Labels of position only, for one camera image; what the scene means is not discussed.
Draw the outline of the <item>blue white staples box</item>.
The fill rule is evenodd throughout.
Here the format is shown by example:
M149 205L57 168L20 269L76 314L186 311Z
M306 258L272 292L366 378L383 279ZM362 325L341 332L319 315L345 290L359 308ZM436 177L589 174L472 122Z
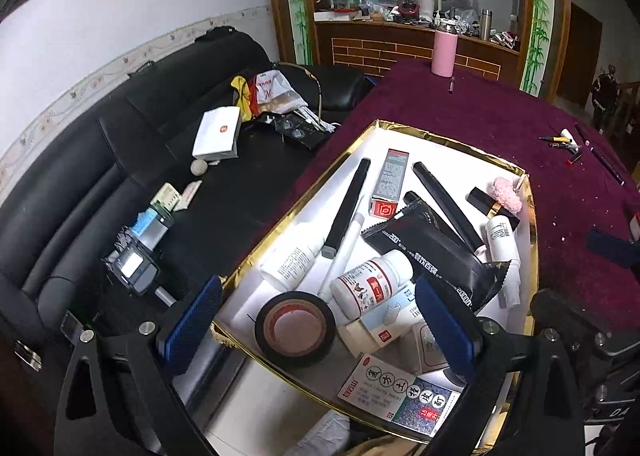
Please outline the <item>blue white staples box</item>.
M408 334L421 320L413 288L407 286L358 320L338 328L338 334L349 352L358 358L385 348Z

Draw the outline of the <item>black foil snack packet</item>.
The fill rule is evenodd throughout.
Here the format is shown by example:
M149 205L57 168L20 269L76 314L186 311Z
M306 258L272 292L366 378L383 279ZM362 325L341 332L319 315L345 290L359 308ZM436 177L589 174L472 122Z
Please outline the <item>black foil snack packet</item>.
M474 312L502 289L509 268L506 262L481 261L420 198L366 228L361 237L379 254L392 250L405 254L413 266L413 280L426 274L454 286Z

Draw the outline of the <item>black tape roll red core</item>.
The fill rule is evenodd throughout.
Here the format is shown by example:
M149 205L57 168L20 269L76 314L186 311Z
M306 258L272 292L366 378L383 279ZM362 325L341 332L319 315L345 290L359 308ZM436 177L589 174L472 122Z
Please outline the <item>black tape roll red core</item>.
M262 306L255 320L254 335L270 363L282 368L308 367L330 352L336 323L329 306L319 297L288 291Z

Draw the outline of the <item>white labelled pill bottle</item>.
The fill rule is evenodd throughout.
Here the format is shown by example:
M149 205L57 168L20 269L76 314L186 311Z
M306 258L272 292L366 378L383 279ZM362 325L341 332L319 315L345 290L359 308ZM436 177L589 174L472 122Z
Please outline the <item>white labelled pill bottle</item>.
M295 290L314 266L323 243L322 231L313 223L296 223L269 247L259 272L274 288Z

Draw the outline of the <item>black gold lipstick tube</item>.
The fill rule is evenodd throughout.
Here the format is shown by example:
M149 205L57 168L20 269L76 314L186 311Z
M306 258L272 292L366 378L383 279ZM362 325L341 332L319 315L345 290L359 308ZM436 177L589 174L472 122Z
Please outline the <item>black gold lipstick tube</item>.
M483 216L486 216L487 219L491 219L494 216L507 218L513 231L520 225L520 219L513 212L477 187L472 188L469 194L466 195L466 201Z

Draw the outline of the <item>gold-edged white cardboard box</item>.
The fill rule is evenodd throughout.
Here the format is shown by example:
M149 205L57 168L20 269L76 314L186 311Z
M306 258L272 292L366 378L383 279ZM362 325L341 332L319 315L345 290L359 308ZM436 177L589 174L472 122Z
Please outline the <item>gold-edged white cardboard box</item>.
M329 408L428 442L471 376L426 317L434 283L495 332L527 335L538 287L525 170L372 122L228 278L219 329Z

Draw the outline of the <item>long silver red box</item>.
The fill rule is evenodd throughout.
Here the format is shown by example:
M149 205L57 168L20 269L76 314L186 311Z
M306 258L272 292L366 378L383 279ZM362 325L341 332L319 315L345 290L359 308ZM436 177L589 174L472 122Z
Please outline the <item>long silver red box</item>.
M409 154L402 150L387 150L380 174L376 180L369 205L370 216L388 219L397 210L404 184Z

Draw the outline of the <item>small silver medicine box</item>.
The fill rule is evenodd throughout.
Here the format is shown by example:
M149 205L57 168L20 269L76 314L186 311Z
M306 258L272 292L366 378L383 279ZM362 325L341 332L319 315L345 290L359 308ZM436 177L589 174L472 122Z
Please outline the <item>small silver medicine box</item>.
M448 363L428 325L421 320L399 339L402 367L413 375L446 369Z

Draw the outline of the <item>black tape roll white core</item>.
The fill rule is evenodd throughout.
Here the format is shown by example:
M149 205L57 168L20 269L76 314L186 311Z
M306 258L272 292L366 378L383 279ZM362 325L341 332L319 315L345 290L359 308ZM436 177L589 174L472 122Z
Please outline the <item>black tape roll white core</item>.
M430 372L427 377L435 384L450 389L460 390L466 386L465 379L456 375L449 367Z

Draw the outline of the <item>white spray bottle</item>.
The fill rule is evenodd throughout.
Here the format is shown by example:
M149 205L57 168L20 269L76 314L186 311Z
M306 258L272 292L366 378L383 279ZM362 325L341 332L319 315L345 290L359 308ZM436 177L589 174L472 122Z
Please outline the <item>white spray bottle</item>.
M485 231L491 260L509 265L502 285L504 304L507 309L520 306L521 258L511 222L505 216L494 216L486 223Z

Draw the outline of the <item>white tube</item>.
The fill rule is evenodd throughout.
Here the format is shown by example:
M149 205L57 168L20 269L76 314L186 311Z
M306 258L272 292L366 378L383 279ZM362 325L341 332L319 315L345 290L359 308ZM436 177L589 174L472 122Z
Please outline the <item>white tube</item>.
M357 212L349 223L348 229L343 237L340 248L337 249L336 255L329 266L324 280L320 286L318 297L329 303L332 299L331 283L346 272L347 263L355 249L356 242L360 237L364 222L364 216Z

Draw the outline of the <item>thick black marker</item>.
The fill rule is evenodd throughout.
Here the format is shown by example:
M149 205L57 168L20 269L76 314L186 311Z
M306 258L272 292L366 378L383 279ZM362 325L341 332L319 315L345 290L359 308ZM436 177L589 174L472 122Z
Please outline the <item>thick black marker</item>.
M352 220L352 215L358 205L360 193L364 182L366 182L370 165L371 161L369 158L362 158L352 176L340 208L338 208L337 214L332 222L329 234L326 236L326 240L321 248L322 256L327 259L334 259L338 248L341 246L350 220Z

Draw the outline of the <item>white box red logo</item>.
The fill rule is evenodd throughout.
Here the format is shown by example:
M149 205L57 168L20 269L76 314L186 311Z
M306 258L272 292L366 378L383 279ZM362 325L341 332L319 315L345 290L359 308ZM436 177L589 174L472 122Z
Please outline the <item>white box red logo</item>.
M240 127L241 109L238 106L204 112L195 135L192 156L207 162L236 158Z

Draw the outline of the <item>yellow black pen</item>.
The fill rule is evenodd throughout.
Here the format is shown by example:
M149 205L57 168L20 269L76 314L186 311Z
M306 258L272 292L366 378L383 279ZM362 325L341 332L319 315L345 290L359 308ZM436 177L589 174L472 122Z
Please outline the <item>yellow black pen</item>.
M573 144L573 140L566 136L540 136L538 140L546 143Z

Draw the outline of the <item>pink thermos bottle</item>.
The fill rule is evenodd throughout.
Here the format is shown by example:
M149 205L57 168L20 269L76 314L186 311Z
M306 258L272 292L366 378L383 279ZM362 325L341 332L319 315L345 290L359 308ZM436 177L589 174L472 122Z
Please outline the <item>pink thermos bottle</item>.
M454 74L458 34L454 26L442 24L435 31L432 58L432 73L442 78Z

